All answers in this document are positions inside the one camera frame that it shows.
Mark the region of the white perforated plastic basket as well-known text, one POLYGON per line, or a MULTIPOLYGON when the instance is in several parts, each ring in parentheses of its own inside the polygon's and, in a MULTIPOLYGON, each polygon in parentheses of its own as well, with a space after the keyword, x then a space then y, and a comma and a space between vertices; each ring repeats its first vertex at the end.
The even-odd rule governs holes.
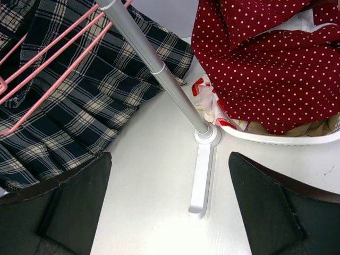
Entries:
POLYGON ((269 145, 279 146, 311 146, 321 145, 339 140, 339 115, 337 115, 334 129, 327 135, 311 137, 311 136, 299 136, 299 137, 287 137, 284 135, 264 135, 254 132, 252 129, 242 130, 232 120, 228 118, 217 119, 216 124, 226 133, 247 141, 265 143, 269 145))

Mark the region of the dark plaid skirt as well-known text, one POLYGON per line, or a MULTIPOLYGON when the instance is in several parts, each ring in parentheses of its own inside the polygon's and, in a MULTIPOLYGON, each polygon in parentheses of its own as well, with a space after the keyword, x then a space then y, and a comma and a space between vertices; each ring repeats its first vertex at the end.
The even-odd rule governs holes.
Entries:
MULTIPOLYGON (((103 16, 100 10, 95 10, 88 17, 96 22, 103 16)), ((68 75, 17 130, 1 136, 1 187, 4 190, 27 188, 104 151, 139 106, 161 92, 161 85, 127 44, 135 54, 132 95, 137 104, 126 104, 106 94, 93 97, 90 92, 97 92, 97 88, 71 87, 68 75)), ((1 116, 8 120, 15 113, 23 112, 6 110, 1 116)))

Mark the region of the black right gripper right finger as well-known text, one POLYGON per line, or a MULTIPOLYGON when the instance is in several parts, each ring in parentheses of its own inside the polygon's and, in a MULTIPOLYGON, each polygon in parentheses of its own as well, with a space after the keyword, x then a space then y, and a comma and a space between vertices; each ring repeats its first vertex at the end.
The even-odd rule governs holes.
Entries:
POLYGON ((238 152, 228 166, 252 254, 339 254, 339 194, 238 152))

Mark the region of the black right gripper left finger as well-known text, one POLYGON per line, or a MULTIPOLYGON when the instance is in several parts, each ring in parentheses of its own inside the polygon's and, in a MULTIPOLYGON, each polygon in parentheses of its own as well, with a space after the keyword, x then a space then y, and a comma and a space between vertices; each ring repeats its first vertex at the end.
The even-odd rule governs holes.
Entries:
POLYGON ((111 166, 104 152, 1 196, 1 254, 90 254, 111 166))

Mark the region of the red polka dot skirt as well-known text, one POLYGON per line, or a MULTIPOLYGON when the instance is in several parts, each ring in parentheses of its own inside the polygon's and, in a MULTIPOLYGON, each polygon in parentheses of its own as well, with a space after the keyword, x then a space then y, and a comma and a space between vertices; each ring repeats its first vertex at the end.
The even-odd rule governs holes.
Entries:
POLYGON ((191 45, 232 119, 278 135, 339 114, 339 1, 200 1, 191 45))

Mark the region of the brown tan skirt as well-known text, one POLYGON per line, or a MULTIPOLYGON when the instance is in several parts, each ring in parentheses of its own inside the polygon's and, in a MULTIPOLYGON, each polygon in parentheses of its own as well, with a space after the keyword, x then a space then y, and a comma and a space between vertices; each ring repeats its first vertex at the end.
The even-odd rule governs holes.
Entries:
MULTIPOLYGON (((328 119, 303 124, 301 126, 295 127, 287 132, 279 133, 278 136, 286 137, 319 137, 323 135, 331 134, 335 129, 339 129, 339 114, 334 115, 328 119)), ((274 134, 268 132, 260 123, 251 122, 247 127, 247 132, 261 134, 261 135, 271 135, 274 134)))

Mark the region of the silver white clothes rack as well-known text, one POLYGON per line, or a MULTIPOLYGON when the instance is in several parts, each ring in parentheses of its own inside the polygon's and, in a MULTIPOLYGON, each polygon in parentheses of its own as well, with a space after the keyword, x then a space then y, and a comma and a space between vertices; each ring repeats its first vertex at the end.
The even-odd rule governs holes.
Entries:
POLYGON ((96 3, 195 128, 194 136, 199 146, 188 213, 192 218, 202 219, 207 211, 214 149, 221 140, 221 131, 199 115, 121 1, 96 1, 96 3))

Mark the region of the pink wire hanger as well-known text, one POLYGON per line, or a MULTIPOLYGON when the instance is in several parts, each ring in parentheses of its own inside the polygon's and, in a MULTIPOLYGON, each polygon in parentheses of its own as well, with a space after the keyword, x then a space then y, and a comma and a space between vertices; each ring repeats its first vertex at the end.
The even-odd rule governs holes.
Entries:
MULTIPOLYGON (((1 104, 6 111, 25 111, 49 89, 108 24, 107 17, 93 22, 81 17, 94 1, 2 1, 1 54, 8 60, 1 67, 7 79, 26 66, 9 87, 27 76, 36 76, 1 104)), ((135 54, 115 26, 68 76, 71 87, 97 88, 91 96, 106 94, 126 104, 135 105, 135 78, 132 75, 135 54)))
POLYGON ((18 110, 23 106, 24 100, 29 100, 28 92, 38 89, 40 95, 24 110, 22 114, 14 114, 8 120, 1 116, 1 134, 13 133, 35 111, 38 106, 50 95, 74 68, 90 53, 112 27, 108 23, 102 31, 94 28, 90 23, 83 32, 73 37, 64 36, 47 52, 43 53, 32 63, 23 74, 8 83, 11 86, 1 95, 1 113, 6 110, 18 110))

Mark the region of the red poppy print skirt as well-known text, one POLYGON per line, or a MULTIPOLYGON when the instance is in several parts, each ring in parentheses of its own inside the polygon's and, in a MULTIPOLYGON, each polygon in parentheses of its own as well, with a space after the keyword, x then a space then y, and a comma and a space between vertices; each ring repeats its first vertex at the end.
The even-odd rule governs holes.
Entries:
POLYGON ((220 100, 206 74, 192 85, 191 92, 196 110, 207 122, 239 131, 245 131, 248 127, 247 121, 232 119, 222 110, 220 100))

